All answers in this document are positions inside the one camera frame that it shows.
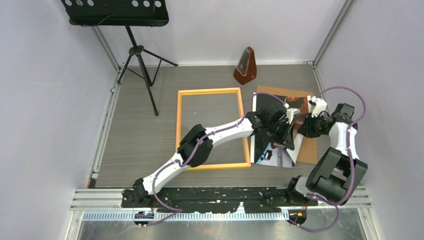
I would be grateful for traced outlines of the yellow wooden picture frame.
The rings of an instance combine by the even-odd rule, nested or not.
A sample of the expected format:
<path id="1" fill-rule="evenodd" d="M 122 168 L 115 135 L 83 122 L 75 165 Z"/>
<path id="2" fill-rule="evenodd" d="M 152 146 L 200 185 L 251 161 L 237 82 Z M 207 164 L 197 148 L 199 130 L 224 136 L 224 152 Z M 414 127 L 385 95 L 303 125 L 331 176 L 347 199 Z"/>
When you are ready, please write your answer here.
<path id="1" fill-rule="evenodd" d="M 181 141 L 181 130 L 182 130 L 182 107 L 183 107 L 183 96 L 194 96 L 194 95 L 217 95 L 217 94 L 236 94 L 237 106 L 239 116 L 242 117 L 244 114 L 242 93 L 239 87 L 228 87 L 228 88 L 205 88 L 205 89 L 190 89 L 190 90 L 178 90 L 177 91 L 177 109 L 176 109 L 176 136 L 175 136 L 175 149 L 180 146 Z M 201 170 L 220 170 L 220 169 L 242 169 L 250 168 L 250 150 L 248 147 L 248 140 L 246 137 L 242 138 L 243 153 L 245 162 L 242 163 L 222 163 L 222 164 L 203 164 L 198 167 L 189 168 L 189 171 L 201 171 Z"/>

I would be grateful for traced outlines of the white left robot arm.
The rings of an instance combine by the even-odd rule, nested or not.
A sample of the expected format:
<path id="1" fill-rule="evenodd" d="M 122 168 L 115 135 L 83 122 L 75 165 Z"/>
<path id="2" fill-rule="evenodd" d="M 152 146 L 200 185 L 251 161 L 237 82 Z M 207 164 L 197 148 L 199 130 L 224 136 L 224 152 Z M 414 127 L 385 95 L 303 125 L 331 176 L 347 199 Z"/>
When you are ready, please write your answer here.
<path id="1" fill-rule="evenodd" d="M 193 126 L 164 165 L 149 176 L 137 179 L 132 188 L 121 192 L 122 206 L 151 206 L 169 181 L 189 168 L 201 166 L 207 161 L 213 148 L 232 140 L 248 138 L 257 133 L 269 133 L 274 142 L 293 150 L 293 124 L 299 115 L 298 108 L 289 108 L 287 105 L 283 110 L 263 107 L 220 126 Z"/>

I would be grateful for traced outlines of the printed photo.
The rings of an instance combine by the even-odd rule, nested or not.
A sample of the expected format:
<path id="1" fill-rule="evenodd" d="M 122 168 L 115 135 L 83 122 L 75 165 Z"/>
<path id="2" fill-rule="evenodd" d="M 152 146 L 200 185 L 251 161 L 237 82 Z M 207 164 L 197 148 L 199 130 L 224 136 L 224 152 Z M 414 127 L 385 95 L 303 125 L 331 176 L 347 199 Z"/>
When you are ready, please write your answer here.
<path id="1" fill-rule="evenodd" d="M 297 157 L 299 153 L 299 147 L 302 144 L 302 140 L 307 137 L 298 134 L 299 127 L 302 126 L 306 119 L 306 114 L 310 112 L 310 104 L 308 101 L 311 97 L 298 98 L 288 96 L 275 97 L 268 94 L 258 94 L 253 100 L 253 110 L 260 110 L 262 108 L 271 110 L 272 113 L 276 111 L 284 111 L 285 107 L 282 102 L 288 103 L 291 108 L 300 109 L 300 116 L 296 119 L 295 125 L 293 126 L 293 142 L 295 149 L 290 150 L 278 145 L 273 141 L 270 132 L 264 131 L 259 132 L 251 138 L 251 162 L 258 165 L 272 166 L 272 167 L 283 167 L 292 168 L 298 162 Z"/>

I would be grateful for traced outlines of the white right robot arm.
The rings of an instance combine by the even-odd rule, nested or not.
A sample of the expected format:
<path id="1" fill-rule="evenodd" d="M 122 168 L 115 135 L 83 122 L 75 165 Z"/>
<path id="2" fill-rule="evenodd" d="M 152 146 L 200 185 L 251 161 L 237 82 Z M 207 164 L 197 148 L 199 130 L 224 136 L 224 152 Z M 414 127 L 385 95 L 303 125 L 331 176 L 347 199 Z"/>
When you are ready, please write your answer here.
<path id="1" fill-rule="evenodd" d="M 298 134 L 306 138 L 322 135 L 330 137 L 330 146 L 312 169 L 309 176 L 293 177 L 285 191 L 285 201 L 299 206 L 309 200 L 327 201 L 342 206 L 351 197 L 368 170 L 355 149 L 358 125 L 352 117 L 355 108 L 339 103 L 334 112 L 325 116 L 319 113 L 306 115 Z"/>

